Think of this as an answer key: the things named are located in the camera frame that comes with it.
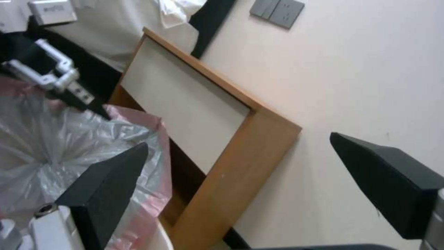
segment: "gray wall switch panel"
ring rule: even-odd
[[[304,4],[295,0],[256,0],[250,13],[290,29]]]
[[[280,0],[256,0],[250,9],[250,14],[269,19]]]

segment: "white cloth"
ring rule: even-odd
[[[49,29],[119,71],[123,71],[131,59],[144,26],[187,53],[194,49],[198,38],[198,31],[187,22],[176,22],[165,28],[158,0],[98,0],[90,7],[76,10],[77,22]]]

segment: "plastic bag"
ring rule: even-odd
[[[161,120],[108,106],[113,120],[106,121],[61,107],[5,77],[0,77],[0,91],[0,216],[26,228],[36,208],[57,199],[90,164],[144,141],[149,157],[107,249],[143,244],[171,198],[168,135]]]

